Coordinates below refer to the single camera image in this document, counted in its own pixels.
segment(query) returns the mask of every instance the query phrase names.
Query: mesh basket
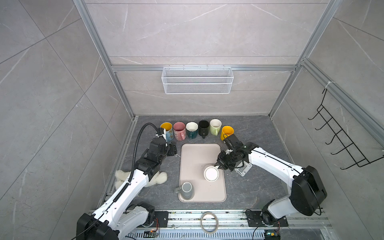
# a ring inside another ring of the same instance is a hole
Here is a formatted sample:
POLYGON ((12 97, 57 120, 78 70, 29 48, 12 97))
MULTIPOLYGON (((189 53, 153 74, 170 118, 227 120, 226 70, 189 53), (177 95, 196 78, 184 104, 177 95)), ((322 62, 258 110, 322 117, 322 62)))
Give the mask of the mesh basket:
POLYGON ((229 93, 230 67, 166 67, 161 79, 166 94, 229 93))

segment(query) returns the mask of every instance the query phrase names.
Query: beige tray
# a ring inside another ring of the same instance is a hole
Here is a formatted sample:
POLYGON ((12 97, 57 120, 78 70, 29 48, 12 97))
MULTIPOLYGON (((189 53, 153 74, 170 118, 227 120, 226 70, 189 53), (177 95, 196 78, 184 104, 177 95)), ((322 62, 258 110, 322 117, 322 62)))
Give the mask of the beige tray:
POLYGON ((180 182, 192 183, 195 195, 185 200, 179 194, 182 202, 224 202, 227 198, 225 191, 224 171, 219 169, 219 178, 208 182, 203 175, 203 168, 207 164, 215 164, 220 153, 218 144, 184 144, 181 147, 180 182))

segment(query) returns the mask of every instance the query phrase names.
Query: cup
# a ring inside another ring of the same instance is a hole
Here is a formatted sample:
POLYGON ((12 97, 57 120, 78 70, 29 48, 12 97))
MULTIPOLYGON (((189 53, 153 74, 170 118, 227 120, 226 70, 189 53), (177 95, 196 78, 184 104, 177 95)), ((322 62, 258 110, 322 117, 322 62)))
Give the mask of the cup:
POLYGON ((187 130, 187 136, 190 138, 190 139, 194 139, 197 137, 197 129, 199 128, 199 126, 197 125, 197 123, 195 122, 189 122, 187 123, 186 125, 186 130, 187 130))
POLYGON ((219 119, 212 119, 209 122, 209 131, 211 132, 212 135, 217 136, 218 133, 220 132, 221 128, 221 121, 219 119))
POLYGON ((214 182, 218 179, 218 168, 219 166, 215 167, 212 164, 206 165, 204 169, 204 178, 209 182, 214 182))
POLYGON ((235 132, 235 130, 230 126, 225 126, 223 129, 221 129, 221 140, 224 140, 224 138, 227 138, 229 135, 232 135, 235 132))
POLYGON ((195 190, 190 182, 183 183, 181 187, 176 188, 174 192, 180 193, 185 200, 189 200, 195 195, 195 190))
POLYGON ((199 122, 199 129, 198 129, 198 133, 200 136, 202 136, 203 138, 205 138, 206 135, 208 135, 209 133, 209 122, 206 121, 206 120, 201 120, 199 122))
POLYGON ((173 125, 173 132, 175 134, 175 138, 178 141, 182 141, 185 139, 187 133, 185 131, 185 124, 183 122, 177 122, 173 125))
POLYGON ((172 124, 170 122, 164 122, 160 125, 160 127, 164 128, 166 130, 166 140, 167 142, 170 142, 173 140, 173 129, 172 124))

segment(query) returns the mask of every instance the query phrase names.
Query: light green mug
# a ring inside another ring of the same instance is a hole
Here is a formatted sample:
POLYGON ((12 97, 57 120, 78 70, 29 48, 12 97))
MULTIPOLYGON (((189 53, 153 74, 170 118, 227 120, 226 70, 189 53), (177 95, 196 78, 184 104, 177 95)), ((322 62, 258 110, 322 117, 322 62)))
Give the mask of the light green mug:
POLYGON ((212 135, 217 136, 221 129, 221 121, 219 119, 212 119, 209 122, 209 131, 212 135))

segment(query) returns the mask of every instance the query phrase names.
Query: white fluffy cloth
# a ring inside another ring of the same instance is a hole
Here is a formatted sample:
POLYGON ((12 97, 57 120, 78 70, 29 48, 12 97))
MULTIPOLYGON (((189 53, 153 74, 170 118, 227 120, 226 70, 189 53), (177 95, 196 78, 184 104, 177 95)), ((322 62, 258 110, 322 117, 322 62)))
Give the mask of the white fluffy cloth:
MULTIPOLYGON (((122 170, 117 170, 115 172, 115 188, 118 189, 122 185, 122 183, 124 183, 124 181, 129 178, 130 174, 131 172, 123 172, 122 170)), ((166 172, 157 172, 145 187, 150 187, 156 184, 163 184, 167 181, 167 179, 168 176, 166 172)))

